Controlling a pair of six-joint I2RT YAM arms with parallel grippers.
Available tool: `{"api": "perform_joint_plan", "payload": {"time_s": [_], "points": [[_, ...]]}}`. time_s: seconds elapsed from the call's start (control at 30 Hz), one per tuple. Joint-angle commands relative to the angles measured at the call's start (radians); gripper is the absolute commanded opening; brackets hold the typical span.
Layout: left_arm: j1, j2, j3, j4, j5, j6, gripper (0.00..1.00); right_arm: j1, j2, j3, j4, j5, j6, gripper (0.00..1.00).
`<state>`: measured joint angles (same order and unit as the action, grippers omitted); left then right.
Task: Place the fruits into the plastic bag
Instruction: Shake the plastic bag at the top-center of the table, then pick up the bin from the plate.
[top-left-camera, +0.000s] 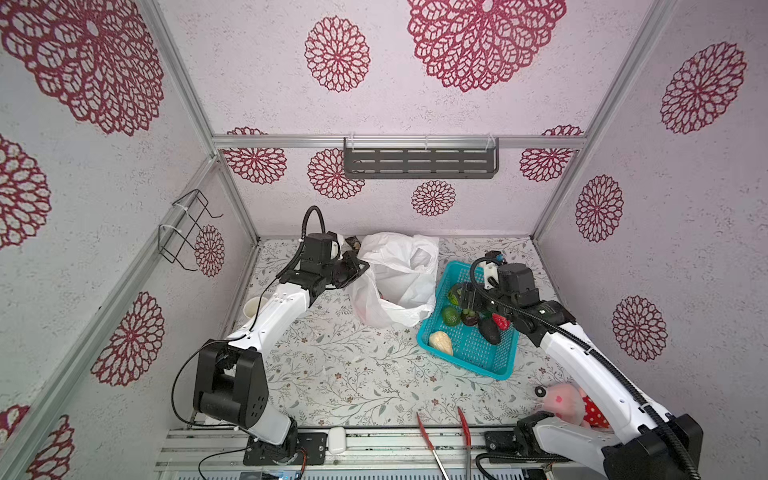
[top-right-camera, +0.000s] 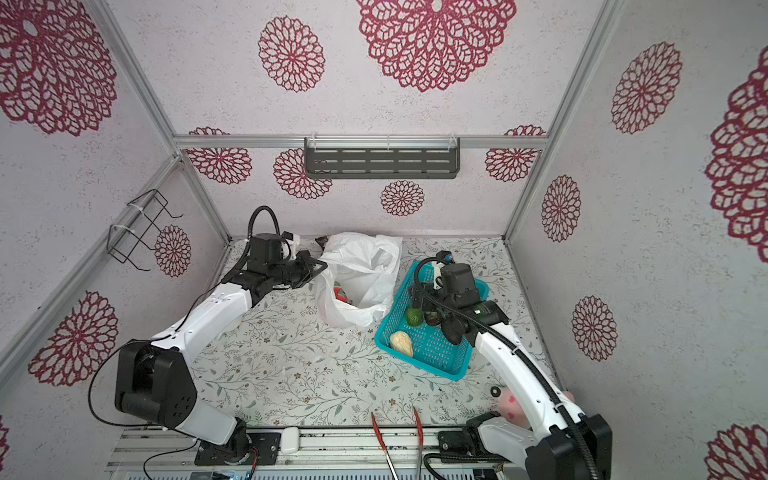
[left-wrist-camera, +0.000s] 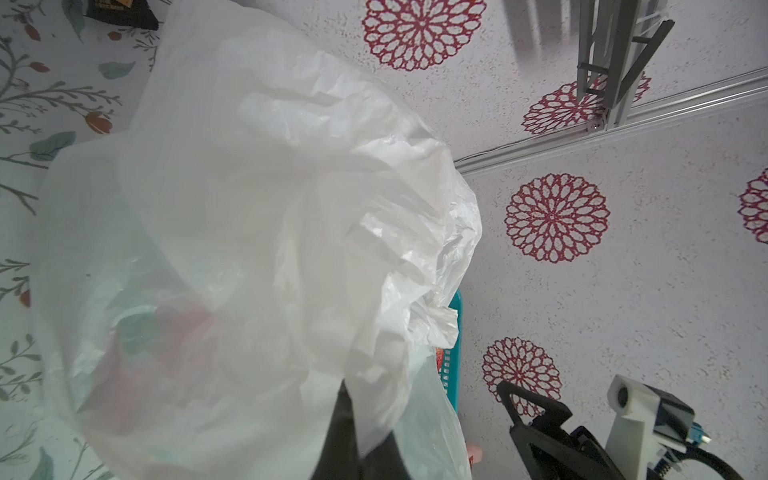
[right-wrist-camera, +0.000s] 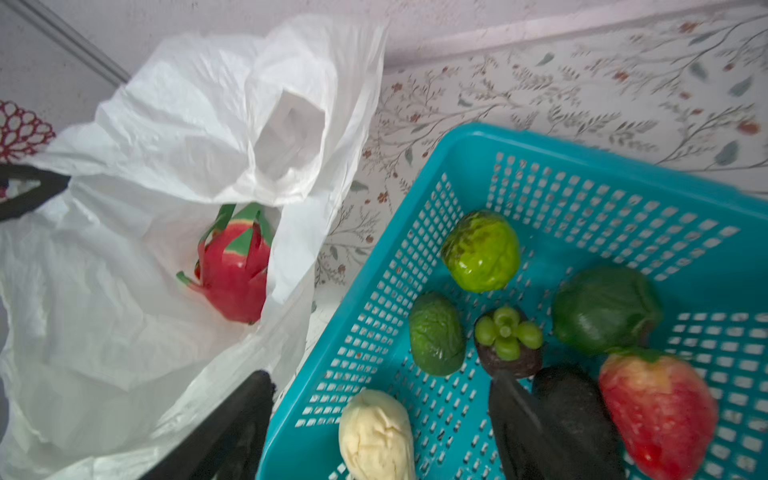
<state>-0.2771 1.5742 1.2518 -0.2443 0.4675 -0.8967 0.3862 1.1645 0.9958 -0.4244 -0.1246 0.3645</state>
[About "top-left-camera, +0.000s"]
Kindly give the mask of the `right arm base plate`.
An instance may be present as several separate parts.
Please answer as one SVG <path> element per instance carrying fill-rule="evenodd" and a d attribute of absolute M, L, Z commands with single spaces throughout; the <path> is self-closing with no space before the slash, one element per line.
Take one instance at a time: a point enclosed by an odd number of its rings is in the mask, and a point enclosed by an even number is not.
<path fill-rule="evenodd" d="M 483 434 L 487 458 L 492 463 L 504 461 L 533 462 L 537 456 L 518 441 L 513 430 L 490 430 Z"/>

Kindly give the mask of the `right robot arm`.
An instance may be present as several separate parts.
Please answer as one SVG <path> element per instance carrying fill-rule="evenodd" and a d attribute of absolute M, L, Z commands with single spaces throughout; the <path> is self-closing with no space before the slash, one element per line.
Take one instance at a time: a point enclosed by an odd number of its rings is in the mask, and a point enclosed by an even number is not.
<path fill-rule="evenodd" d="M 612 431 L 574 425 L 550 411 L 519 420 L 504 461 L 571 461 L 607 479 L 697 479 L 703 430 L 675 416 L 629 380 L 558 301 L 544 301 L 533 272 L 491 251 L 469 268 L 474 292 L 556 360 L 598 407 Z"/>

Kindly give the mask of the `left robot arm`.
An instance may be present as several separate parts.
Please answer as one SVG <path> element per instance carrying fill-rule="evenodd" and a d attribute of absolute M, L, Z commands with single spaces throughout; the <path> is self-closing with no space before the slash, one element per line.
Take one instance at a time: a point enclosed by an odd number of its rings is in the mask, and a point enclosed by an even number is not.
<path fill-rule="evenodd" d="M 297 250 L 276 274 L 271 297 L 258 296 L 256 312 L 246 324 L 223 339 L 205 342 L 184 362 L 196 363 L 193 410 L 293 455 L 298 426 L 270 403 L 264 360 L 322 294 L 347 287 L 369 267 L 354 251 L 342 249 L 337 234 L 326 228 L 321 209 L 309 207 Z"/>

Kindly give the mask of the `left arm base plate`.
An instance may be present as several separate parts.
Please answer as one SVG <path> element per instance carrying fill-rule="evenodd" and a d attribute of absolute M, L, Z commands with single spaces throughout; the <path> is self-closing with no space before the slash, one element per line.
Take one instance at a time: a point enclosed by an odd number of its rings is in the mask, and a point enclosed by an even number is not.
<path fill-rule="evenodd" d="M 327 453 L 328 434 L 297 431 L 289 433 L 280 445 L 249 439 L 243 457 L 245 466 L 323 465 Z"/>

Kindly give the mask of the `white plastic bag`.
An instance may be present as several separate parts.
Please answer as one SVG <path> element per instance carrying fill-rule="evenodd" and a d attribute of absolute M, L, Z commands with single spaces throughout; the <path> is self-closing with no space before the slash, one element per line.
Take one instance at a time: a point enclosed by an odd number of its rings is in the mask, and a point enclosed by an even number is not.
<path fill-rule="evenodd" d="M 355 297 L 376 297 L 377 321 L 372 328 L 404 329 L 419 325 L 436 306 L 439 239 L 381 232 L 366 236 L 358 258 L 370 268 L 346 288 Z"/>

